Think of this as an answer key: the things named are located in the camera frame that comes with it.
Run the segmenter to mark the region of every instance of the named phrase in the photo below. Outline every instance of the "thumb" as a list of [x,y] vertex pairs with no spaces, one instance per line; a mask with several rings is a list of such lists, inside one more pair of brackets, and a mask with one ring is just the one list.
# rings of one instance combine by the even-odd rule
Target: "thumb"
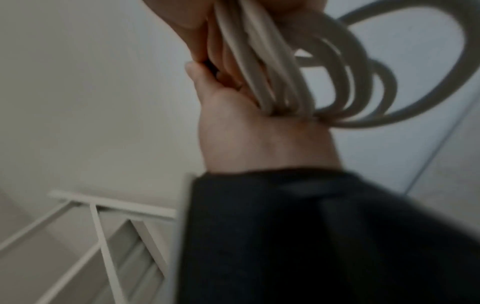
[[189,62],[185,65],[185,70],[195,85],[201,104],[211,99],[218,90],[225,88],[204,64]]

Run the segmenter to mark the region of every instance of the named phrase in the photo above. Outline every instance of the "dark sleeve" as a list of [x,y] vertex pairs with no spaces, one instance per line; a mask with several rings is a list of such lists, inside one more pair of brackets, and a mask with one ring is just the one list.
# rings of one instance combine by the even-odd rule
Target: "dark sleeve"
[[176,302],[480,303],[479,245],[354,175],[205,175]]

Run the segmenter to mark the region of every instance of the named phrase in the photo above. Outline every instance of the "white wall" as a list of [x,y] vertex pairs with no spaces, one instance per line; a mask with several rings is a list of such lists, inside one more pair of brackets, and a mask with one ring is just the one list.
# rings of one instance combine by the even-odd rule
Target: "white wall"
[[[330,1],[327,12],[365,2]],[[449,18],[422,9],[354,31],[395,71],[400,106],[435,85],[462,45]],[[4,0],[0,42],[0,185],[31,215],[55,204],[45,197],[51,188],[173,204],[184,175],[202,171],[199,105],[183,72],[189,53],[140,0]],[[321,71],[309,80],[319,100],[333,98]],[[406,123],[335,130],[346,167],[404,191],[479,81]],[[57,228],[77,252],[95,237],[87,217]]]
[[[0,242],[32,221],[0,190]],[[40,231],[0,258],[0,303],[35,303],[76,260],[65,245]]]

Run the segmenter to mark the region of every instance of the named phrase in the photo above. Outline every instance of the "hand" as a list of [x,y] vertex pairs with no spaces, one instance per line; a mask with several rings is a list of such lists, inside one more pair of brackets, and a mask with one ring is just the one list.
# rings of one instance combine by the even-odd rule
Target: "hand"
[[317,121],[267,117],[248,92],[230,87],[225,74],[219,81],[203,64],[185,66],[201,103],[200,148],[210,173],[316,167],[341,169],[328,128]]
[[[193,60],[210,59],[221,72],[232,75],[237,81],[243,79],[213,15],[215,0],[143,1],[185,41]],[[323,11],[327,3],[327,0],[258,1],[272,14],[285,14],[305,7]]]

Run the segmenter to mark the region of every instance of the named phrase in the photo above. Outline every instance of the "coiled cable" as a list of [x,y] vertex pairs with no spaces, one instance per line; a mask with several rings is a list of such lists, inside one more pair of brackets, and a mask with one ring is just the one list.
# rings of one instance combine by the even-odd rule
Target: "coiled cable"
[[[452,16],[462,28],[465,44],[455,65],[435,88],[415,103],[387,113],[397,96],[397,80],[386,65],[368,57],[348,26],[410,7],[432,7]],[[224,40],[267,115],[313,116],[340,128],[388,125],[437,106],[480,66],[480,2],[477,0],[380,0],[338,20],[308,9],[272,18],[255,0],[217,0],[214,10]],[[300,49],[311,57],[296,57],[294,53]],[[259,59],[266,66],[266,75]],[[325,67],[335,89],[331,105],[315,108],[301,67]],[[374,74],[383,83],[383,98],[373,112],[352,119],[371,101]]]

